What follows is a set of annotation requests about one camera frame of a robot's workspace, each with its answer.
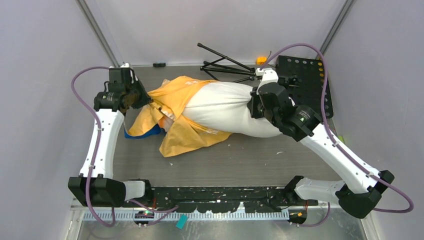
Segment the yellow printed pillowcase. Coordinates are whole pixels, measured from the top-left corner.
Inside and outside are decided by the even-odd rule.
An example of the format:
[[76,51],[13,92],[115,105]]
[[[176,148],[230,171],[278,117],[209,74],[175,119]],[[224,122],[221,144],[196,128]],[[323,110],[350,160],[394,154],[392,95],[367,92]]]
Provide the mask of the yellow printed pillowcase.
[[152,102],[141,108],[127,132],[132,136],[142,135],[159,125],[165,131],[159,151],[166,158],[227,140],[230,132],[200,125],[183,114],[192,97],[202,87],[211,83],[212,80],[199,80],[188,76],[165,79],[159,88],[148,92]]

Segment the white pillow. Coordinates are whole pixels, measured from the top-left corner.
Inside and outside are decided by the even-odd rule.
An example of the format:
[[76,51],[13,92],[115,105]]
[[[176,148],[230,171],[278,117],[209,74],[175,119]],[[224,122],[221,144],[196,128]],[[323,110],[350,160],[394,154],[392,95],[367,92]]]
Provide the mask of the white pillow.
[[159,88],[159,102],[194,123],[211,130],[256,138],[280,135],[277,127],[263,117],[253,118],[248,109],[252,86],[234,82],[188,80],[170,81]]

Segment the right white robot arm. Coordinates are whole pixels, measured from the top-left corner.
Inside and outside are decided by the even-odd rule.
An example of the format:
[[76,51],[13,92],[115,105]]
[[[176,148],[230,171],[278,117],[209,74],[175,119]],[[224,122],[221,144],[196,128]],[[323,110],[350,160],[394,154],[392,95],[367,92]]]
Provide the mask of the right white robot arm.
[[247,107],[254,118],[264,118],[285,136],[312,150],[340,177],[339,181],[314,180],[296,175],[284,187],[285,198],[291,205],[303,200],[338,204],[349,215],[363,219],[377,205],[394,175],[379,171],[354,153],[352,162],[328,136],[321,115],[307,105],[294,105],[288,91],[276,82],[254,87]]

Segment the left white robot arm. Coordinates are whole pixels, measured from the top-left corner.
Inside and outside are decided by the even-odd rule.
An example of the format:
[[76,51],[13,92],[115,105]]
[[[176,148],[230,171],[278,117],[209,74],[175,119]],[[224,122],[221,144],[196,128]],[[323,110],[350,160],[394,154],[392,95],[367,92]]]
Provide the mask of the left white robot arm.
[[135,200],[148,207],[154,191],[147,179],[119,181],[114,179],[113,161],[116,144],[128,109],[140,109],[151,103],[144,86],[129,63],[106,67],[108,80],[89,105],[77,99],[94,117],[90,145],[78,176],[70,177],[68,188],[85,207],[129,207]]

